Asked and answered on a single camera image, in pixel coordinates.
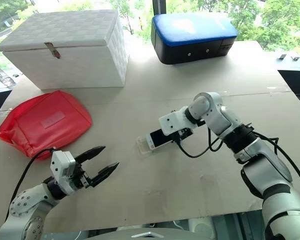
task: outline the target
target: small object on shelf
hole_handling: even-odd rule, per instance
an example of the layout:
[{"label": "small object on shelf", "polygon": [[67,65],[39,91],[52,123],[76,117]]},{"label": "small object on shelf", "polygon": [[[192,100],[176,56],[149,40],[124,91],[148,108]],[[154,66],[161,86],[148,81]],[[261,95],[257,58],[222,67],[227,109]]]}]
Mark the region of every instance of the small object on shelf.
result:
[{"label": "small object on shelf", "polygon": [[10,76],[8,76],[5,73],[5,71],[3,71],[1,68],[0,68],[0,82],[2,82],[7,87],[13,87],[14,85],[16,85],[15,81]]},{"label": "small object on shelf", "polygon": [[284,59],[287,56],[286,53],[280,52],[279,55],[277,56],[278,59]]},{"label": "small object on shelf", "polygon": [[297,61],[300,57],[299,57],[299,56],[296,56],[296,55],[292,55],[291,58],[292,58],[294,61]]}]

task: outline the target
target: blue cushion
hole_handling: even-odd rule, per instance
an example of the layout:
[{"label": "blue cushion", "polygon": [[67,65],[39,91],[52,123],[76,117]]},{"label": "blue cushion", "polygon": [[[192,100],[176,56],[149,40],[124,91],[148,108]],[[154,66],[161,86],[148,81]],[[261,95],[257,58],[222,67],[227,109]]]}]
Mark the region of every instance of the blue cushion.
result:
[{"label": "blue cushion", "polygon": [[170,47],[238,36],[229,19],[215,13],[159,14],[152,22],[162,41]]}]

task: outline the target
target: white robotic arm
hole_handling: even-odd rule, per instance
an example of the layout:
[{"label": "white robotic arm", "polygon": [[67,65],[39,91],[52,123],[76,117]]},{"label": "white robotic arm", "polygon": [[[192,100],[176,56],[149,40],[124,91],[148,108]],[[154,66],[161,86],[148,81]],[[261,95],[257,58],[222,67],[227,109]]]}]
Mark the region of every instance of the white robotic arm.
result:
[{"label": "white robotic arm", "polygon": [[94,178],[89,178],[82,169],[84,161],[104,148],[92,148],[75,158],[69,151],[54,151],[50,164],[54,177],[24,190],[12,200],[8,218],[0,228],[0,240],[39,240],[47,214],[61,199],[83,187],[97,186],[116,169],[118,162],[105,167]]},{"label": "white robotic arm", "polygon": [[[188,107],[159,119],[166,136],[194,129],[203,121],[243,165],[241,177],[250,192],[263,199],[266,240],[300,240],[300,193],[292,185],[290,171],[252,127],[223,105],[219,94],[200,93]],[[81,164],[103,149],[93,148],[76,158],[69,152],[55,151],[50,166],[54,177],[23,191],[11,202],[0,240],[39,240],[45,217],[59,200],[83,187],[95,187],[115,170],[118,163],[104,168],[93,179],[82,170]]]},{"label": "white robotic arm", "polygon": [[287,166],[253,132],[253,128],[223,105],[215,92],[198,94],[191,105],[159,118],[168,136],[205,121],[243,164],[241,177],[250,192],[263,199],[262,215],[267,240],[300,240],[300,193],[292,185]]}]

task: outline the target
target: red bag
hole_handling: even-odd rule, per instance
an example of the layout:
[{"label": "red bag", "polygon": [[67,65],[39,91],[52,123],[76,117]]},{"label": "red bag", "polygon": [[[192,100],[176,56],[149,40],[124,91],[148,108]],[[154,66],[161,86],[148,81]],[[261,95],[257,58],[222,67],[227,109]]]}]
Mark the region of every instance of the red bag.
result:
[{"label": "red bag", "polygon": [[[45,148],[61,148],[87,131],[92,119],[69,93],[54,91],[25,101],[0,126],[0,139],[33,157]],[[38,159],[50,156],[46,152]]]}]

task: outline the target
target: box latch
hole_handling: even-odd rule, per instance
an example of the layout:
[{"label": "box latch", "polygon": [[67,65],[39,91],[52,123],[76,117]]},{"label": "box latch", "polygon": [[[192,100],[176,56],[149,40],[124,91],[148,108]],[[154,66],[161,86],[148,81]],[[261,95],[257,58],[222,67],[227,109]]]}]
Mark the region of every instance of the box latch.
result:
[{"label": "box latch", "polygon": [[44,44],[51,51],[52,56],[56,57],[57,59],[60,59],[60,57],[61,57],[60,53],[58,52],[58,50],[54,47],[54,45],[51,42],[45,42]]}]

